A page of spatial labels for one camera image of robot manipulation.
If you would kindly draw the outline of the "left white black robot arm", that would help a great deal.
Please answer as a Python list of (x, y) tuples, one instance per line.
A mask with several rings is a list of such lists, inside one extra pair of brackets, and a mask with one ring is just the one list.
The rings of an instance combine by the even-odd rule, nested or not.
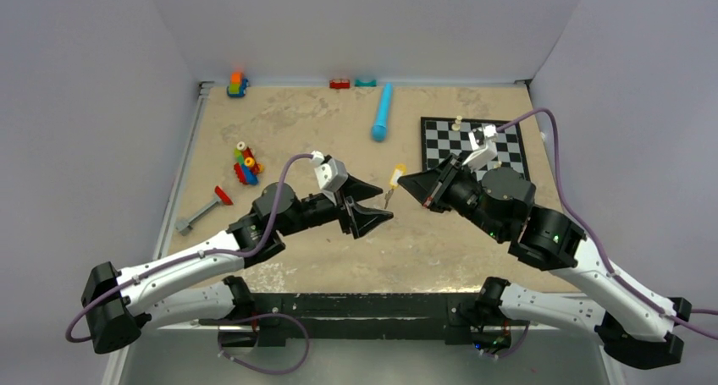
[(330, 190), (299, 198), (283, 180), (268, 185), (250, 211), (199, 244), (133, 267), (104, 262), (92, 268), (81, 296), (94, 352), (108, 354), (134, 343), (150, 328), (193, 319), (240, 325), (252, 315), (246, 285), (235, 276), (282, 252), (284, 237), (328, 223), (360, 239), (393, 218), (362, 206), (382, 194), (349, 174)]

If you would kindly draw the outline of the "yellow key tag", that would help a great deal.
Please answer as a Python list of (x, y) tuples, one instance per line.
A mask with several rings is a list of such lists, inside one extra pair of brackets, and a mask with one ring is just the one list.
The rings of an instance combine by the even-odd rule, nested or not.
[(393, 190), (399, 186), (399, 178), (406, 173), (406, 165), (403, 163), (397, 164), (391, 174), (389, 180), (389, 187)]

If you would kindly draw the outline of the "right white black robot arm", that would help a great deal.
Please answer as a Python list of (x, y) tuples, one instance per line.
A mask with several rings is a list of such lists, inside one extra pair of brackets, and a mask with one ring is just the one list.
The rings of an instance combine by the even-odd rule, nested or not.
[(597, 245), (565, 214), (539, 206), (535, 186), (511, 168), (482, 178), (448, 157), (435, 168), (408, 174), (399, 185), (432, 212), (454, 211), (480, 228), (518, 261), (561, 278), (584, 294), (569, 299), (489, 277), (472, 305), (457, 314), (482, 328), (536, 322), (582, 334), (626, 366), (650, 370), (679, 363), (683, 341), (673, 332), (691, 304), (666, 298), (628, 277), (599, 255)]

